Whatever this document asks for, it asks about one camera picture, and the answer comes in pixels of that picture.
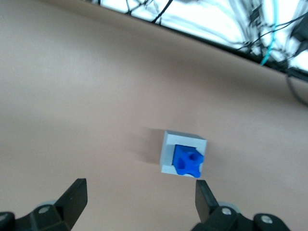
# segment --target blue block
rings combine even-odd
[[[174,174],[178,176],[194,177],[191,174],[180,175],[175,169],[175,166],[173,165],[173,160],[174,160],[174,151],[176,145],[193,147],[196,149],[198,153],[200,153],[202,156],[205,156],[206,143],[207,141],[198,135],[166,130],[164,135],[162,152],[160,156],[161,172]],[[202,173],[202,167],[203,163],[201,163],[199,166],[199,172],[201,173]]]
[[[172,165],[179,175],[189,174],[193,177],[200,177],[200,165],[204,156],[194,147],[175,145]]]

